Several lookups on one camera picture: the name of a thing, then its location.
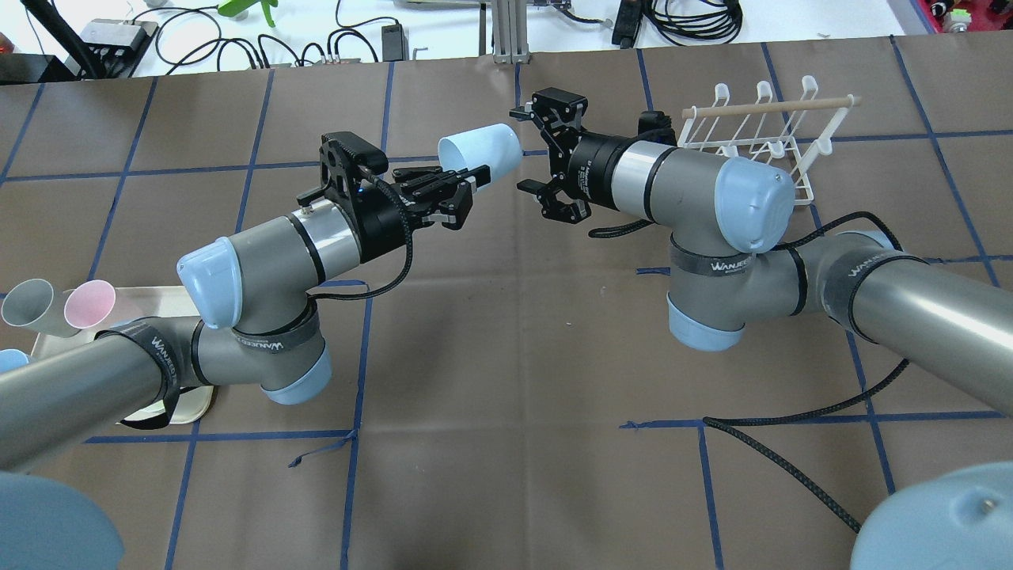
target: black box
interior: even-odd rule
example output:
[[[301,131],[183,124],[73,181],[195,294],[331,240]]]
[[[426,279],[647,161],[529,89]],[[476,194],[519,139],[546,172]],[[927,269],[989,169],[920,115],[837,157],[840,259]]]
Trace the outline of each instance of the black box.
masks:
[[[74,81],[77,77],[56,56],[0,54],[0,85]]]

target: green object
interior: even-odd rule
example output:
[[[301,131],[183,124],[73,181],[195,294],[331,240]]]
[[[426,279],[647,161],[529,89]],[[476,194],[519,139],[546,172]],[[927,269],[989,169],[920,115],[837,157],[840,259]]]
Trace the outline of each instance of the green object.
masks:
[[[218,4],[218,13],[227,18],[234,18],[258,1],[263,8],[263,18],[267,20],[267,25],[275,27],[275,18],[270,17],[270,7],[277,8],[278,0],[222,0]]]

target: blue tape line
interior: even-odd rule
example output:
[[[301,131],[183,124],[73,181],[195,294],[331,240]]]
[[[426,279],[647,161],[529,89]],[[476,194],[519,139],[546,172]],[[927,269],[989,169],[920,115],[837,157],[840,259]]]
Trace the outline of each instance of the blue tape line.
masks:
[[[190,442],[186,447],[186,463],[183,464],[182,481],[179,483],[179,496],[176,498],[176,512],[172,517],[172,533],[169,535],[169,548],[165,553],[165,570],[172,570],[172,562],[176,556],[176,542],[179,540],[179,525],[183,519],[183,505],[186,503],[186,490],[189,487],[189,476],[193,468],[193,452],[197,450],[197,435],[201,431],[201,420],[193,422],[190,428]]]
[[[700,442],[700,471],[703,475],[703,494],[707,498],[707,518],[710,520],[710,542],[714,547],[714,568],[724,570],[724,555],[721,553],[721,533],[717,525],[717,507],[714,504],[714,483],[710,478],[710,456],[707,454],[707,433],[704,426],[697,426]]]
[[[392,164],[397,162],[432,162],[440,160],[439,156],[400,156],[398,158],[388,158],[387,162]]]
[[[319,450],[314,450],[312,452],[307,452],[305,454],[299,455],[299,457],[297,457],[295,460],[292,460],[292,463],[289,464],[289,469],[297,468],[297,467],[301,466],[303,464],[303,458],[306,458],[306,457],[309,457],[309,456],[314,456],[316,454],[324,454],[326,452],[334,452],[334,451],[340,450],[341,447],[344,447],[345,443],[347,443],[349,441],[353,441],[353,440],[355,440],[358,437],[359,437],[359,430],[358,429],[354,429],[354,430],[349,431],[348,433],[342,435],[340,439],[338,439],[334,443],[331,443],[330,445],[324,445],[323,447],[320,447]]]
[[[823,220],[820,219],[820,210],[816,209],[815,203],[809,203],[809,214],[812,214],[812,223],[816,227],[823,227]]]
[[[514,64],[514,106],[521,106],[521,64]]]
[[[957,131],[953,133],[936,133],[937,139],[952,139],[963,137],[1007,137],[1013,135],[1013,129],[1001,131]]]
[[[982,243],[982,238],[978,234],[978,230],[975,228],[973,222],[970,220],[970,213],[967,211],[967,207],[963,202],[963,198],[960,196],[960,190],[956,186],[956,180],[953,179],[953,174],[950,172],[949,164],[946,163],[946,157],[943,156],[943,150],[939,146],[939,141],[936,139],[935,131],[932,130],[932,123],[929,121],[929,114],[925,111],[925,106],[922,104],[921,97],[918,96],[918,91],[915,89],[915,83],[911,79],[911,74],[908,72],[908,66],[904,62],[904,55],[901,54],[901,47],[897,43],[897,38],[892,35],[889,38],[890,46],[893,48],[893,55],[897,58],[897,63],[901,66],[901,75],[904,76],[904,82],[908,86],[908,91],[911,92],[911,98],[915,101],[915,106],[918,107],[918,114],[922,117],[922,123],[925,124],[925,131],[929,134],[929,142],[932,143],[932,149],[936,152],[936,158],[939,160],[939,165],[943,169],[943,174],[946,176],[946,183],[949,185],[950,192],[953,194],[953,199],[956,200],[957,209],[960,210],[960,215],[963,216],[963,222],[967,226],[967,231],[970,232],[970,238],[975,241],[975,246],[978,248],[979,254],[985,257],[982,262],[985,264],[985,270],[989,273],[989,279],[992,280],[994,287],[999,287],[999,277],[996,276],[996,271],[992,267],[992,262],[988,258],[988,253],[985,250],[985,245]]]
[[[929,21],[929,16],[925,15],[925,10],[923,10],[921,6],[921,0],[909,1],[911,2],[912,9],[918,14],[918,19],[920,19],[922,21],[922,25],[925,26],[925,31],[929,32],[930,35],[935,33],[936,28],[932,25],[932,22]]]
[[[774,60],[770,57],[770,50],[767,48],[766,42],[760,43],[760,49],[763,50],[763,59],[767,62],[767,73],[770,74],[770,83],[774,87],[774,95],[777,100],[784,100],[784,93],[781,92],[781,82],[777,80],[777,70],[774,69]],[[788,113],[782,111],[781,118],[784,119],[784,124],[788,124]]]
[[[619,429],[700,427],[703,425],[702,420],[653,420],[649,422],[626,422],[619,426]]]
[[[641,266],[636,269],[637,274],[672,274],[671,266]]]
[[[858,376],[858,388],[861,392],[868,389],[868,382],[865,378],[865,368],[862,365],[862,358],[858,354],[858,345],[855,343],[855,336],[850,332],[845,332],[848,339],[848,349],[851,350],[851,359],[855,364],[855,375]],[[879,468],[883,472],[883,482],[886,484],[886,493],[892,495],[897,492],[893,484],[893,472],[889,468],[889,459],[886,457],[886,447],[883,445],[883,437],[879,432],[879,422],[876,421],[876,410],[872,405],[872,399],[865,401],[865,413],[869,417],[869,427],[872,430],[872,441],[876,446],[876,455],[879,457]]]
[[[75,180],[85,178],[114,178],[122,176],[123,172],[87,172],[83,174],[34,174],[31,176],[9,176],[9,182],[34,181],[34,180]]]
[[[654,110],[654,100],[650,96],[650,82],[647,80],[647,66],[643,63],[643,50],[636,49],[636,61],[640,65],[640,82],[643,83],[643,96],[647,102],[647,110]]]
[[[387,131],[390,127],[390,100],[394,92],[394,62],[387,68],[387,92],[383,100],[383,132],[380,135],[380,150],[387,152]]]
[[[370,352],[370,330],[373,323],[373,300],[366,300],[366,312],[363,316],[363,340],[359,351],[359,392],[356,394],[356,416],[353,422],[358,432],[363,427],[363,400],[366,397],[366,363]],[[348,456],[348,478],[344,490],[344,522],[341,527],[341,570],[348,568],[348,548],[352,546],[352,505],[356,497],[356,473],[359,468],[359,442],[357,437],[352,441],[352,453]]]
[[[267,118],[267,103],[270,102],[270,88],[275,85],[275,70],[267,72],[267,87],[263,90],[263,103],[260,105],[260,117],[256,124],[256,136],[253,137],[253,149],[250,151],[250,161],[246,165],[246,180],[243,182],[243,195],[239,198],[239,213],[236,215],[236,233],[243,230],[243,218],[246,216],[246,201],[250,196],[250,183],[253,181],[253,166],[256,164],[256,154],[260,150],[260,137],[263,135],[263,123]]]
[[[38,89],[35,91],[35,98],[31,99],[31,105],[28,106],[28,113],[24,115],[24,123],[21,124],[21,130],[17,132],[14,145],[10,147],[10,155],[7,157],[7,162],[3,165],[3,170],[0,171],[0,184],[7,179],[7,174],[10,173],[10,167],[14,164],[14,157],[17,155],[17,150],[21,148],[21,141],[24,140],[25,133],[28,132],[28,124],[31,123],[31,117],[34,116],[35,109],[38,107],[38,99],[43,98],[44,89],[46,89],[46,83],[40,83]]]
[[[954,420],[1005,420],[1006,416],[995,410],[978,412],[916,412],[907,414],[878,414],[880,422],[938,422]]]
[[[318,288],[356,288],[359,284],[366,284],[365,280],[358,278],[344,278],[341,280],[324,280]]]
[[[298,430],[298,431],[245,431],[245,432],[221,432],[221,433],[200,433],[196,436],[198,441],[266,441],[271,439],[325,439],[331,437],[344,437],[352,430],[347,429],[325,429],[325,430]],[[85,443],[169,443],[178,441],[189,441],[193,435],[179,433],[152,434],[152,435],[96,435],[85,441]]]
[[[271,168],[304,168],[306,166],[317,166],[317,160],[302,160],[299,162],[268,162],[266,164],[255,164],[254,170],[269,170]]]
[[[952,133],[953,136],[965,135],[966,133]],[[908,140],[926,140],[929,136],[922,133],[912,133],[906,135],[853,135],[850,137],[834,137],[835,143],[841,142],[874,142],[874,141],[908,141]],[[795,139],[796,142],[800,144],[809,144],[815,142],[814,138],[798,138]]]
[[[194,166],[192,168],[161,168],[156,170],[131,170],[129,176],[156,176],[159,174],[190,174],[196,172],[230,172],[234,170],[245,170],[246,164],[233,164],[230,166]]]
[[[960,131],[951,133],[936,133],[937,139],[944,138],[965,138],[965,137],[1001,137],[1001,136],[1013,136],[1013,130],[1009,131]],[[847,142],[872,142],[872,141],[901,141],[901,140],[928,140],[929,135],[924,134],[907,134],[907,135],[856,135],[850,137],[834,137],[834,142],[836,143],[847,143]],[[811,143],[815,139],[804,138],[798,139],[799,143]],[[525,156],[544,156],[547,155],[547,150],[525,150]],[[431,162],[434,160],[439,160],[438,156],[398,156],[388,158],[387,161],[390,163],[398,162]],[[302,160],[297,162],[267,162],[262,164],[254,164],[254,170],[269,170],[274,168],[305,168],[318,165],[319,162],[315,160]],[[159,170],[131,170],[127,173],[128,176],[150,176],[157,174],[181,174],[189,172],[226,172],[234,170],[244,170],[249,168],[248,165],[243,164],[232,164],[224,166],[198,166],[192,168],[165,168]],[[69,179],[82,179],[82,178],[113,178],[123,175],[123,172],[80,172],[72,174],[32,174],[26,176],[7,176],[6,178],[0,177],[0,181],[35,181],[35,180],[69,180]]]
[[[102,250],[105,249],[105,240],[109,236],[109,228],[112,227],[112,218],[116,214],[116,206],[120,205],[120,196],[123,195],[124,185],[127,183],[127,173],[130,172],[130,165],[134,162],[134,154],[137,152],[137,145],[141,141],[141,132],[144,124],[148,120],[148,111],[151,109],[151,101],[155,98],[155,88],[158,87],[158,77],[151,79],[151,87],[148,89],[148,98],[144,101],[144,109],[141,111],[141,119],[138,120],[137,131],[134,133],[134,141],[130,145],[130,152],[127,153],[127,162],[120,173],[120,182],[116,184],[116,192],[112,195],[112,203],[109,206],[109,213],[105,216],[105,225],[102,227],[102,234],[98,238],[98,246],[95,247],[95,256],[91,259],[91,268],[88,269],[88,280],[95,277],[98,270],[98,261],[102,258]]]

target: gray cup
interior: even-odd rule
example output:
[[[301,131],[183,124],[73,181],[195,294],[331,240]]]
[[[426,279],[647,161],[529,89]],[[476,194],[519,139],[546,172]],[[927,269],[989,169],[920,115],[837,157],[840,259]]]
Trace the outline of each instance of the gray cup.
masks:
[[[70,338],[80,329],[67,324],[64,305],[70,292],[62,293],[45,278],[19,282],[7,294],[0,307],[0,317],[11,327],[28,329],[43,335]]]

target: power adapter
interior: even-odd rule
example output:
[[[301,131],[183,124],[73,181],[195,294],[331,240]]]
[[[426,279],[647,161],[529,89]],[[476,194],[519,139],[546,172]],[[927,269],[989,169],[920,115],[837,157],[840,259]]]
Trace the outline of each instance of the power adapter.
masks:
[[[383,61],[408,59],[408,37],[401,24],[395,23],[380,28],[380,43],[383,47]]]

